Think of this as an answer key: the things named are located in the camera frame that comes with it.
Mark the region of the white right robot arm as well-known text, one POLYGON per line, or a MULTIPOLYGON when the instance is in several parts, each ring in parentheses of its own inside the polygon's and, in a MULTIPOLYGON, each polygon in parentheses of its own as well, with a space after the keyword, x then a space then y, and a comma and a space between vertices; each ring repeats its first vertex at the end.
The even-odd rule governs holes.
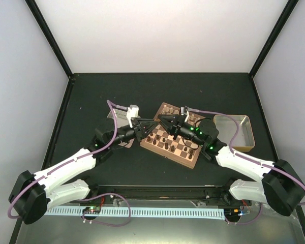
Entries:
POLYGON ((221 199, 225 204, 232 205, 237 200, 257 201, 287 217, 298 205, 305 204, 305 185, 288 162, 266 161, 234 150, 218 139, 219 131, 210 119, 203 119, 197 126, 187 123, 183 114, 160 114, 158 120, 169 135, 201 146, 201 153, 208 160, 251 179, 235 180, 222 190, 221 199))

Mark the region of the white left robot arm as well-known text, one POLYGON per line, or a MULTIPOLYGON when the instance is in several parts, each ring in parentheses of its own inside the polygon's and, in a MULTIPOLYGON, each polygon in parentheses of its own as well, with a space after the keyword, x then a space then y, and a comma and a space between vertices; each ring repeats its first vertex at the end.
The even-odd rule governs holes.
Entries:
POLYGON ((69 181, 107 160, 113 147, 131 140, 142 141, 157 125, 154 119, 135 117, 119 128, 114 119, 104 119, 90 143, 77 153, 45 170, 19 174, 8 198, 9 210, 15 210, 16 218, 29 225, 53 207, 75 200, 95 202, 99 197, 97 188, 81 179, 69 181))

